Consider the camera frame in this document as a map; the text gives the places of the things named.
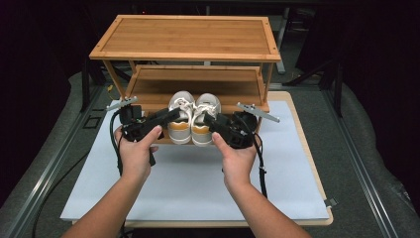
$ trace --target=white sneaker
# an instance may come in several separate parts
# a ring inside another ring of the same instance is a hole
[[[209,131],[209,127],[204,124],[205,112],[214,118],[216,118],[218,113],[221,113],[220,101],[211,93],[202,94],[195,102],[191,134],[192,142],[199,147],[205,147],[213,143],[211,139],[212,133]]]
[[[191,121],[194,108],[194,97],[187,91],[178,91],[169,101],[169,111],[180,108],[179,118],[167,124],[170,140],[181,145],[191,140]]]

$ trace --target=shoe rack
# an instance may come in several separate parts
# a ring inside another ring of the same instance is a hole
[[[232,16],[119,15],[90,58],[103,60],[120,95],[137,96],[145,111],[163,109],[175,92],[187,90],[195,98],[216,95],[224,114],[241,110],[238,102],[269,112],[267,91],[280,61],[267,17]],[[115,60],[130,63],[126,88],[111,64]]]

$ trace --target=white paper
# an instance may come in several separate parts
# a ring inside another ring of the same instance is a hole
[[[268,199],[291,219],[328,219],[327,209],[285,101],[270,101],[275,123],[262,120]],[[108,112],[62,212],[64,220],[85,214],[118,179]],[[117,117],[114,128],[119,126]],[[128,221],[241,221],[244,216],[223,183],[222,159],[214,147],[159,145],[157,164],[130,211]],[[252,183],[260,189],[259,159]]]

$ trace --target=human hand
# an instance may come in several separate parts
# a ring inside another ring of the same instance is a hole
[[[219,133],[214,132],[213,143],[223,156],[223,173],[225,185],[229,191],[244,184],[251,184],[250,172],[256,158],[254,146],[245,149],[233,149]]]
[[[114,132],[114,137],[119,143],[121,161],[123,163],[122,178],[137,179],[145,182],[151,173],[149,163],[150,151],[155,152],[158,147],[151,147],[152,143],[158,139],[161,133],[161,126],[156,126],[139,142],[130,142],[123,137],[121,127]]]

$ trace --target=forearm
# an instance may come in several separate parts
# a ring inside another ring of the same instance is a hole
[[[63,237],[115,237],[142,186],[135,179],[120,178]]]
[[[310,237],[251,184],[229,189],[256,237]]]

